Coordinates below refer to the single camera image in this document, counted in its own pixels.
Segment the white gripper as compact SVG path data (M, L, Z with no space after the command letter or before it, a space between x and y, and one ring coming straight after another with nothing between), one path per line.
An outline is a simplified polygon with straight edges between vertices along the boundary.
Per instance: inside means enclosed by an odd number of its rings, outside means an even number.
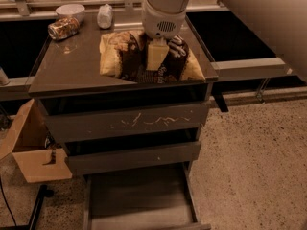
M177 35L185 19L185 0L145 0L142 24L145 33L154 38L147 49L147 70L157 71L168 52L175 58L185 57L183 39Z

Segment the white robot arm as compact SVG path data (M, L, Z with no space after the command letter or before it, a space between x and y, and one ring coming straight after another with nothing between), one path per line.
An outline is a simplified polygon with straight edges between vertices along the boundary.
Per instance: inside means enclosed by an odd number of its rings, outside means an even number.
M307 79L307 0L218 0L278 57ZM151 38L171 38L183 24L189 0L144 0L142 24Z

